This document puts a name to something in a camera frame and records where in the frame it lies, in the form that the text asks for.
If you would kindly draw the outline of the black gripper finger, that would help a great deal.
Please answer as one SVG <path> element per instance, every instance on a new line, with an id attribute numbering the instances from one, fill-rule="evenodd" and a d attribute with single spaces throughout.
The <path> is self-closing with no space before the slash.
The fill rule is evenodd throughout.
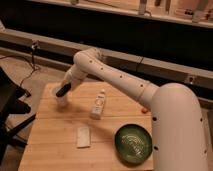
<path id="1" fill-rule="evenodd" d="M 65 84 L 62 88 L 60 88 L 57 92 L 56 92 L 56 96 L 57 97 L 63 97 L 69 90 L 71 89 L 71 84 Z"/>

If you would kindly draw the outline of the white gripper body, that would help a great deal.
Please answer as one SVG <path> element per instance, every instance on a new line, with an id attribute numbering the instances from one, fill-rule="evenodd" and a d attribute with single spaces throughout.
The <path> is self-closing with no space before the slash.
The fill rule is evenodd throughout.
<path id="1" fill-rule="evenodd" d="M 71 90 L 74 91 L 87 77 L 87 73 L 80 70 L 76 65 L 71 66 L 64 75 L 61 86 L 71 84 Z"/>

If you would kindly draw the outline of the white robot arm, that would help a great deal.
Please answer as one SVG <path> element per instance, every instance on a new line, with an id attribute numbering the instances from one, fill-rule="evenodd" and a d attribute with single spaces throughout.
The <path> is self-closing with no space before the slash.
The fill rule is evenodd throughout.
<path id="1" fill-rule="evenodd" d="M 204 124 L 195 93 L 180 83 L 157 86 L 101 61 L 97 48 L 77 52 L 56 93 L 63 97 L 94 75 L 144 106 L 152 114 L 154 171 L 209 171 Z"/>

